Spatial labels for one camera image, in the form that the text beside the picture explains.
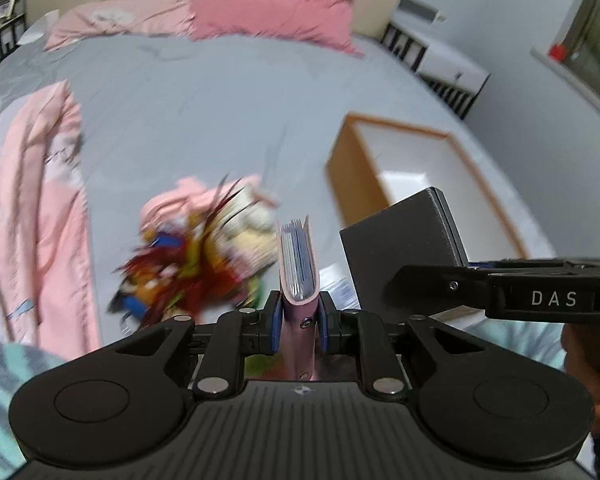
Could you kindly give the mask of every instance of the circular pad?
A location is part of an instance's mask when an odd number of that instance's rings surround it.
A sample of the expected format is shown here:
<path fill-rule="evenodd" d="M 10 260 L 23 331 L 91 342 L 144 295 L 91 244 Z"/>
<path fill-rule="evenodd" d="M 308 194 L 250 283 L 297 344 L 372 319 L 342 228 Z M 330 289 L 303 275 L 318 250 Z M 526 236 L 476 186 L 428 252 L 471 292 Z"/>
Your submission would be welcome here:
<path fill-rule="evenodd" d="M 119 384 L 100 380 L 70 384 L 56 397 L 58 413 L 75 422 L 103 422 L 122 413 L 128 404 L 128 391 Z"/>
<path fill-rule="evenodd" d="M 574 458 L 593 407 L 579 382 L 508 352 L 454 356 L 418 396 L 422 420 L 468 458 L 536 466 Z"/>
<path fill-rule="evenodd" d="M 500 418 L 531 418 L 542 413 L 549 397 L 540 386 L 515 377 L 488 379 L 474 390 L 475 402 Z"/>
<path fill-rule="evenodd" d="M 126 462 L 160 446 L 184 416 L 180 389 L 151 358 L 104 351 L 21 387 L 9 422 L 24 455 L 57 466 Z"/>

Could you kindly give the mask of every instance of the pink blanket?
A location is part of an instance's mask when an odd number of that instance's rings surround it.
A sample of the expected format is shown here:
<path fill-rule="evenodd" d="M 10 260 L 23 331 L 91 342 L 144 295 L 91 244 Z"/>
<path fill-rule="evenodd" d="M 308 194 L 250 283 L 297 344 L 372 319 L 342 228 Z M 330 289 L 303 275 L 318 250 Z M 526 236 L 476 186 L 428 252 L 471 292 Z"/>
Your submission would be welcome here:
<path fill-rule="evenodd" d="M 100 346 L 67 81 L 32 94 L 0 154 L 0 311 L 11 340 L 74 359 Z"/>

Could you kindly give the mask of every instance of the white wall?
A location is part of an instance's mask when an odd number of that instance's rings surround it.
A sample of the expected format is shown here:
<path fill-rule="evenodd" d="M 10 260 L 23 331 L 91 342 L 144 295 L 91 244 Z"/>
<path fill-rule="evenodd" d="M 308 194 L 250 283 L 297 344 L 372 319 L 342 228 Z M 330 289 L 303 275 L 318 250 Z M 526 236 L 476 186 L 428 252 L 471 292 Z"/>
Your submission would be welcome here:
<path fill-rule="evenodd" d="M 600 255 L 600 115 L 534 59 L 574 0 L 423 0 L 438 32 L 492 73 L 467 117 L 560 254 Z"/>

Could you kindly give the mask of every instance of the striped cloth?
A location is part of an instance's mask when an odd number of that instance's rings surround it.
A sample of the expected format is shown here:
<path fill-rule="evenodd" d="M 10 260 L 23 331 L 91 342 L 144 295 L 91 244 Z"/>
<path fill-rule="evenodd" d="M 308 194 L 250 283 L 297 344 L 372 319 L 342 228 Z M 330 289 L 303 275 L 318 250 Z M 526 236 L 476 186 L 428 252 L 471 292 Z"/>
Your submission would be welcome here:
<path fill-rule="evenodd" d="M 551 368 L 564 370 L 564 350 L 560 343 L 562 323 L 485 319 L 465 331 Z"/>
<path fill-rule="evenodd" d="M 25 462 L 9 427 L 11 397 L 30 378 L 62 362 L 60 358 L 30 346 L 0 345 L 0 480 L 8 478 Z"/>

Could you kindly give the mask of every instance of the person's hand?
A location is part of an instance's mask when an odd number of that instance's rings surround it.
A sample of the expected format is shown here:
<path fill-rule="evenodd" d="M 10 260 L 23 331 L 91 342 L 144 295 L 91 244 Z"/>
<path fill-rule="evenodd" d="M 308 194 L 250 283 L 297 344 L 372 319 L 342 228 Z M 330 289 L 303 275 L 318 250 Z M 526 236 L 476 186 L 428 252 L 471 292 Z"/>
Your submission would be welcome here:
<path fill-rule="evenodd" d="M 600 434 L 600 373 L 587 363 L 584 348 L 573 326 L 566 324 L 562 329 L 562 347 L 567 352 L 564 359 L 566 372 L 585 385 L 595 404 L 595 415 L 591 433 Z"/>

